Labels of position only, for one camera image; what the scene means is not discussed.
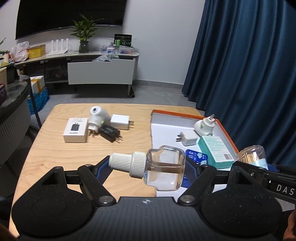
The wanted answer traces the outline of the person right hand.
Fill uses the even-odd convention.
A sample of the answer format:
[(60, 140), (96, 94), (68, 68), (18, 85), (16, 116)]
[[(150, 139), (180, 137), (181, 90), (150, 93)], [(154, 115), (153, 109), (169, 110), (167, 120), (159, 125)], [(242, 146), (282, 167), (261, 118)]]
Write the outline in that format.
[(290, 214), (288, 218), (288, 226), (283, 235), (283, 240), (296, 241), (295, 234), (295, 210)]

